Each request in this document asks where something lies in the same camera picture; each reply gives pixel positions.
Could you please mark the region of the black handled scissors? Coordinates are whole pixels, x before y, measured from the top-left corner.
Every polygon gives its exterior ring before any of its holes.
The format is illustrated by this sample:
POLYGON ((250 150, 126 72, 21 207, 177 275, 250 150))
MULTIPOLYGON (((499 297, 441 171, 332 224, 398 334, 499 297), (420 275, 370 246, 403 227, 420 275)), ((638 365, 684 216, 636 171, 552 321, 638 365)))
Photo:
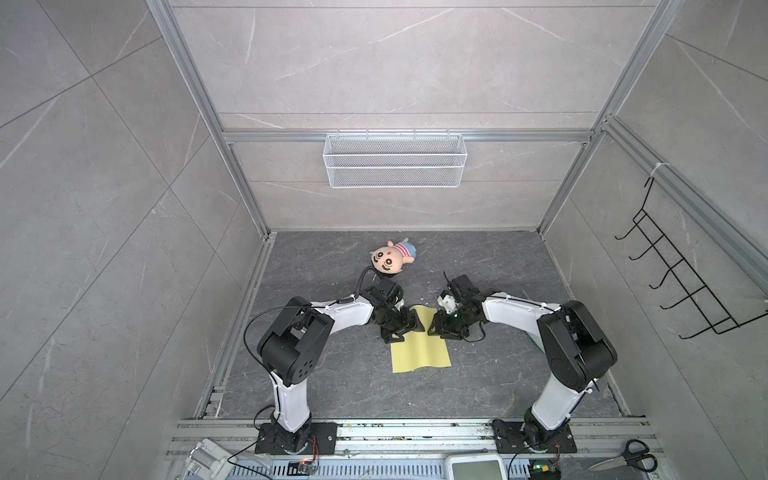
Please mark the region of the black handled scissors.
POLYGON ((623 451, 618 456, 598 462, 590 466, 588 470, 607 471, 624 466, 644 473, 652 473, 658 468, 658 460, 644 441, 630 439, 625 443, 623 451))

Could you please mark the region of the white digital scale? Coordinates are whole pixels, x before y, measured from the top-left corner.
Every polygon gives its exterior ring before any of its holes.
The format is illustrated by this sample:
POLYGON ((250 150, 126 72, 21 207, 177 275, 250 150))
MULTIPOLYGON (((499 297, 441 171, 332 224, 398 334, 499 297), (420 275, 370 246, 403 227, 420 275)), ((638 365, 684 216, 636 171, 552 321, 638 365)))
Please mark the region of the white digital scale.
POLYGON ((444 462, 448 480, 507 480, 507 467, 495 453, 451 455, 444 462))

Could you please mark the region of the small red-wired circuit board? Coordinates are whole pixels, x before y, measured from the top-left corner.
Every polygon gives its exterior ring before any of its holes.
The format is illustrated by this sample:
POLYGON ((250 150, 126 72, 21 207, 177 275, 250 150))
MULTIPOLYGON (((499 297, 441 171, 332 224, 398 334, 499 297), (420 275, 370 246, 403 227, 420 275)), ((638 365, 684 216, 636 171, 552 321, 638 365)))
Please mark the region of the small red-wired circuit board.
POLYGON ((289 476, 311 476, 315 475, 318 470, 319 464, 317 461, 292 461, 287 465, 286 474, 289 476))

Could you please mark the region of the white device bottom left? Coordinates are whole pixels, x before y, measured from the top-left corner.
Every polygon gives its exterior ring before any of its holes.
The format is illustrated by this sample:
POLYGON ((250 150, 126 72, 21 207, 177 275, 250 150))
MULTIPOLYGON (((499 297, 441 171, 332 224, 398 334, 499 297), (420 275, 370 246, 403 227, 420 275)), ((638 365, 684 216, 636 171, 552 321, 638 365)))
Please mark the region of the white device bottom left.
POLYGON ((210 439, 200 440, 185 463, 186 474, 204 480, 225 480, 234 470, 237 456, 210 439))

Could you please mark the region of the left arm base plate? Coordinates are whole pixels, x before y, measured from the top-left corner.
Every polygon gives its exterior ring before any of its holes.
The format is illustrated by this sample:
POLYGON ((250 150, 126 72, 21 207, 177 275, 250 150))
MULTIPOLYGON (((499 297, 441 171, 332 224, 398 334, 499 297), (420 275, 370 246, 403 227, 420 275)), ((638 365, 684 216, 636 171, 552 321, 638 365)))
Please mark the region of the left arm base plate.
POLYGON ((338 425, 333 422, 309 420, 296 432, 285 430, 278 423, 263 428, 255 445, 257 454, 333 455, 338 425))

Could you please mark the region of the small green circuit board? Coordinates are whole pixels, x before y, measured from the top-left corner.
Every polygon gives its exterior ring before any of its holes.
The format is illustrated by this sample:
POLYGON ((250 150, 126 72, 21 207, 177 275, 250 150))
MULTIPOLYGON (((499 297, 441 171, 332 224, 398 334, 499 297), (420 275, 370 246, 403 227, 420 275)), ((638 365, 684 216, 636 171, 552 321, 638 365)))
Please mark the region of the small green circuit board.
POLYGON ((529 466, 530 480, 560 480, 561 471, 559 467, 550 462, 533 461, 529 466))

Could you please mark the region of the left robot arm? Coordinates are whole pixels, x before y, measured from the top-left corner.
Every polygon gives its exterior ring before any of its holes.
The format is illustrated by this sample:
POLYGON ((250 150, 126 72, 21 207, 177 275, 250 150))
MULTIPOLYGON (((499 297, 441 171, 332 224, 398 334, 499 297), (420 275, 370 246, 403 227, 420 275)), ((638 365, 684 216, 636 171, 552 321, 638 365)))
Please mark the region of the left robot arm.
POLYGON ((296 296, 278 310, 257 345, 256 358, 273 382, 273 417, 279 430, 296 434, 310 425, 307 379, 329 337, 368 324, 380 328, 387 344, 404 341, 412 331, 425 330, 418 314, 404 305, 402 288, 388 278, 337 300, 310 302, 296 296))

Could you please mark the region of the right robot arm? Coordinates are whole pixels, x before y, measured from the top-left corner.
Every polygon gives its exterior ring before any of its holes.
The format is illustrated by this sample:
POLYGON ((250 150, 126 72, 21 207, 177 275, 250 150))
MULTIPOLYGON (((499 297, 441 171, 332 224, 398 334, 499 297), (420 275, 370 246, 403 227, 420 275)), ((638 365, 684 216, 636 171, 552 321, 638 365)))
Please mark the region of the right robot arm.
POLYGON ((448 282, 438 304, 442 309, 433 317, 431 336, 465 340, 471 326, 497 323, 526 332, 544 352, 550 377, 520 428, 523 445, 532 451, 554 444, 584 395, 618 361, 607 335, 576 300, 552 304, 482 292, 461 275, 448 282))

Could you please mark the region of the yellow square paper sheet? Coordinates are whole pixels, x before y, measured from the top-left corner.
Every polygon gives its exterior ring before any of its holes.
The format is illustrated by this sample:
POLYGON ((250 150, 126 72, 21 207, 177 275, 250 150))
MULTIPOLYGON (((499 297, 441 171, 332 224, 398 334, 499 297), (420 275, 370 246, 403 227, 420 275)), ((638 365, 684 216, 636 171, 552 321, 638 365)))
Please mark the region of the yellow square paper sheet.
POLYGON ((445 368, 451 361, 444 339, 426 332, 411 331, 403 342, 390 345, 392 371, 411 372, 423 367, 445 368))

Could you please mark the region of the plush doll toy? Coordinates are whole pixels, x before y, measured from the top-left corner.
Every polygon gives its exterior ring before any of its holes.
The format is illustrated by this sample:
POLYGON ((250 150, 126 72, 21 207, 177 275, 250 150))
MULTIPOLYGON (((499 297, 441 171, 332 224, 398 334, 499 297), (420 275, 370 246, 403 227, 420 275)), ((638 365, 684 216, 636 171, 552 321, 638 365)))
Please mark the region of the plush doll toy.
POLYGON ((405 265, 414 263, 416 258, 417 250, 408 238, 397 243, 388 241, 385 246, 370 253, 372 267, 385 275, 400 273, 405 265))

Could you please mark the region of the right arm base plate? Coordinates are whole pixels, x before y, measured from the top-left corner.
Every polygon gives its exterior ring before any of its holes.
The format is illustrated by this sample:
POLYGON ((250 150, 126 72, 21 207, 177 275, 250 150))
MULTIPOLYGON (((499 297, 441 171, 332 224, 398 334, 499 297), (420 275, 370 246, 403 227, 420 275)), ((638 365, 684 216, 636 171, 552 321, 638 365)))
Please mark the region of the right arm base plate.
POLYGON ((494 419, 490 423, 496 449, 500 454, 513 453, 563 453, 577 452, 577 447, 566 420, 554 430, 547 430, 536 420, 504 421, 494 419))

